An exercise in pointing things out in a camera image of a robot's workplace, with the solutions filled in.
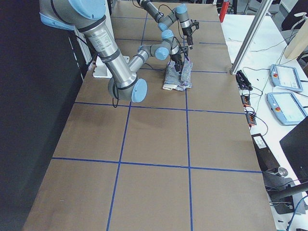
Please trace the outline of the black monitor arm base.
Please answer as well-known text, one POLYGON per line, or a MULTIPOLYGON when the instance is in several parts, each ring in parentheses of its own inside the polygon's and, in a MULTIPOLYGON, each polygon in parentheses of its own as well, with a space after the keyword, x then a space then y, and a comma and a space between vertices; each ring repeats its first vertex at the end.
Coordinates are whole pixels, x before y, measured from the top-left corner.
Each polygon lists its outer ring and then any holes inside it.
POLYGON ((296 205, 308 191, 308 180, 295 185, 295 180, 283 178, 268 172, 262 172, 270 203, 280 215, 293 213, 296 205))

